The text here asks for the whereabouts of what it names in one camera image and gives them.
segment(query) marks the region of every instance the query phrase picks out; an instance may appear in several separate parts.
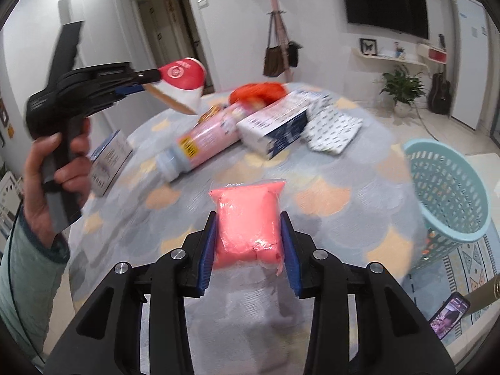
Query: green leaves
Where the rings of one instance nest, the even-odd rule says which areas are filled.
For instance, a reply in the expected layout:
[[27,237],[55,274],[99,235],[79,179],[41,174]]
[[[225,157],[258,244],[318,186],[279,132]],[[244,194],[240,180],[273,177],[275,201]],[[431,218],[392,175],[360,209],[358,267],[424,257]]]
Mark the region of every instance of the green leaves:
[[406,104],[413,104],[416,98],[424,95],[423,83],[420,78],[411,76],[406,66],[396,66],[394,73],[383,73],[386,85],[381,90],[388,93],[394,99],[394,103],[401,101]]

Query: wall shelf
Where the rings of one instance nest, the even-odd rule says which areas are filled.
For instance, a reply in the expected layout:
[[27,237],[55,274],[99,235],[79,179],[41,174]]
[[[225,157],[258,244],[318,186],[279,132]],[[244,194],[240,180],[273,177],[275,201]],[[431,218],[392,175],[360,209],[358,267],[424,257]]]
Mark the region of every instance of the wall shelf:
[[424,45],[419,43],[417,45],[417,55],[421,56],[431,62],[436,62],[441,65],[446,65],[448,61],[448,54],[446,51],[436,48],[434,46]]
[[421,66],[427,69],[429,71],[429,67],[423,63],[419,62],[417,60],[409,60],[409,59],[397,59],[396,57],[391,57],[391,56],[368,56],[368,55],[363,55],[361,51],[358,48],[352,48],[353,53],[363,59],[368,59],[368,60],[389,60],[391,62],[398,62],[402,63],[405,65],[415,65],[415,66]]

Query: television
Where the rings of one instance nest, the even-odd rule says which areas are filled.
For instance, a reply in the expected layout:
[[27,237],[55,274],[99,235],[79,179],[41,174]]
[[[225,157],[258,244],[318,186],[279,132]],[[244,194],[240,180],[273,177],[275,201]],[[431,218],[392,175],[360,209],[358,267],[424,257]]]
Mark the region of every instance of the television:
[[426,0],[345,0],[347,20],[429,39]]

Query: white box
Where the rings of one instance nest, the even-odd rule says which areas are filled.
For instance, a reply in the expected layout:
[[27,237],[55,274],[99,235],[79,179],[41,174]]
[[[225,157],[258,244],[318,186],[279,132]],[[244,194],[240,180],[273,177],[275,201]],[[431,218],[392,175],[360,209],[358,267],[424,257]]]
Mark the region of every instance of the white box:
[[309,102],[307,95],[292,92],[239,121],[236,125],[243,144],[266,159],[278,155],[301,136],[308,123]]
[[132,147],[120,130],[111,134],[91,155],[91,188],[96,196],[104,196],[112,187],[126,163]]

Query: yellow label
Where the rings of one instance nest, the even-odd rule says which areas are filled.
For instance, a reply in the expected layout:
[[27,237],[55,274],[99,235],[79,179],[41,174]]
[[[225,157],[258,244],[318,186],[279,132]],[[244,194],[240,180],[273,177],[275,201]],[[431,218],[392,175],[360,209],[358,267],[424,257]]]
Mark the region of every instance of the yellow label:
[[179,145],[188,158],[194,158],[198,154],[198,147],[189,137],[181,139]]

